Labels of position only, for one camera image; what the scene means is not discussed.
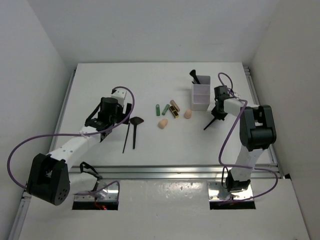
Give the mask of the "black fan makeup brush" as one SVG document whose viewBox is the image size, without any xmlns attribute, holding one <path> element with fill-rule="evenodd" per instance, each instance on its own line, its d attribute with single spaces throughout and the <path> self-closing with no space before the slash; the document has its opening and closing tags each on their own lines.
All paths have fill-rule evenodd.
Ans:
<svg viewBox="0 0 320 240">
<path fill-rule="evenodd" d="M 132 149 L 134 150 L 136 148 L 137 126 L 142 124 L 144 122 L 144 120 L 141 117 L 135 116 L 135 117 L 132 117 L 129 121 L 133 125 L 133 144 L 132 144 Z"/>
</svg>

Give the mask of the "dark green lip balm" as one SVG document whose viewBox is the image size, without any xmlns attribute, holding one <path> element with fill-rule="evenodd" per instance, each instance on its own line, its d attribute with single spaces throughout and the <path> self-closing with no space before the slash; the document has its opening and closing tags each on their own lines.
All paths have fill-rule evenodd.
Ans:
<svg viewBox="0 0 320 240">
<path fill-rule="evenodd" d="M 159 104 L 157 104 L 157 105 L 155 106 L 155 108 L 156 108 L 156 115 L 157 115 L 157 116 L 160 116 L 160 115 L 161 115 L 161 112 L 160 112 L 160 105 L 159 105 Z"/>
</svg>

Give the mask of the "beige makeup sponge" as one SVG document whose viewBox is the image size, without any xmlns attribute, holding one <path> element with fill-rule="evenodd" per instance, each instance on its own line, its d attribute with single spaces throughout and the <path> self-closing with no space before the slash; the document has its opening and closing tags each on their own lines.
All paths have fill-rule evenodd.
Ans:
<svg viewBox="0 0 320 240">
<path fill-rule="evenodd" d="M 164 118 L 158 122 L 157 126 L 163 130 L 167 125 L 168 125 L 168 120 Z"/>
<path fill-rule="evenodd" d="M 192 111 L 190 109 L 187 109 L 183 116 L 185 119 L 190 119 L 192 117 Z"/>
</svg>

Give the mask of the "light green lip balm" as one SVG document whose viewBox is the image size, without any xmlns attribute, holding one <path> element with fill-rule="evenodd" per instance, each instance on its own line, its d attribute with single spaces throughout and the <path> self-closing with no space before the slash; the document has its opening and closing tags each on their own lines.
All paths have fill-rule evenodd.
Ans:
<svg viewBox="0 0 320 240">
<path fill-rule="evenodd" d="M 166 104 L 161 114 L 162 114 L 163 116 L 165 116 L 166 113 L 167 113 L 167 111 L 169 110 L 169 108 L 170 108 L 170 105 L 169 105 L 169 104 Z"/>
</svg>

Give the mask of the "black gold lipstick tube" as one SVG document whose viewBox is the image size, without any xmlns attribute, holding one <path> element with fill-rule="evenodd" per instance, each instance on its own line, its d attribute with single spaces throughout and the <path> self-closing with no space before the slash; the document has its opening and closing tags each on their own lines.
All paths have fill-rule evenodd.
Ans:
<svg viewBox="0 0 320 240">
<path fill-rule="evenodd" d="M 170 110 L 170 112 L 172 113 L 172 115 L 173 115 L 173 117 L 175 119 L 177 119 L 179 117 L 179 114 L 178 114 L 176 108 L 173 105 L 169 106 L 169 110 Z"/>
</svg>

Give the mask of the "rose gold lipstick tube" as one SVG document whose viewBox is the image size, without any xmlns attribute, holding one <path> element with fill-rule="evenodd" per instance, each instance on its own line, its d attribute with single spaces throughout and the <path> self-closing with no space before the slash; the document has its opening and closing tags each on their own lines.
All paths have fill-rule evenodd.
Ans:
<svg viewBox="0 0 320 240">
<path fill-rule="evenodd" d="M 180 112 L 180 108 L 178 107 L 177 103 L 173 99 L 170 101 L 170 104 L 175 108 L 177 112 Z"/>
</svg>

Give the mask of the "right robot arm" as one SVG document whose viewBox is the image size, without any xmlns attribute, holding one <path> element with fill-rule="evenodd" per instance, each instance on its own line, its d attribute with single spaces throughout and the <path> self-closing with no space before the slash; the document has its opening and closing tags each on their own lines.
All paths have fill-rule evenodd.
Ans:
<svg viewBox="0 0 320 240">
<path fill-rule="evenodd" d="M 212 112 L 216 119 L 233 115 L 239 123 L 241 148 L 235 164 L 227 171 L 225 188 L 228 192 L 240 192 L 250 185 L 258 158 L 277 139 L 272 108 L 269 105 L 248 106 L 246 100 L 235 97 L 222 85 L 214 88 L 214 101 Z"/>
</svg>

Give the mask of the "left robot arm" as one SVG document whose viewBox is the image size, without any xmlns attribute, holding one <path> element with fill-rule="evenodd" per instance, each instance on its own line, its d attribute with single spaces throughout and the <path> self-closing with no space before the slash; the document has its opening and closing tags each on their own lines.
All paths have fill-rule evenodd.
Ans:
<svg viewBox="0 0 320 240">
<path fill-rule="evenodd" d="M 69 171 L 72 166 L 114 128 L 128 123 L 134 106 L 134 102 L 123 106 L 115 97 L 102 97 L 79 133 L 61 147 L 34 157 L 26 191 L 33 197 L 60 205 L 71 190 Z"/>
</svg>

